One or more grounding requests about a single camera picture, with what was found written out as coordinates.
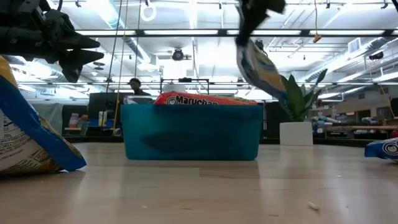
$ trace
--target wooden table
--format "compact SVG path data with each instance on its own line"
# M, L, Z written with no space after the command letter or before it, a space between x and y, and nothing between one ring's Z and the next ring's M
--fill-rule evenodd
M127 161L123 144L76 146L80 171L0 180L0 223L396 222L398 164L361 148L264 145L257 161L233 162Z

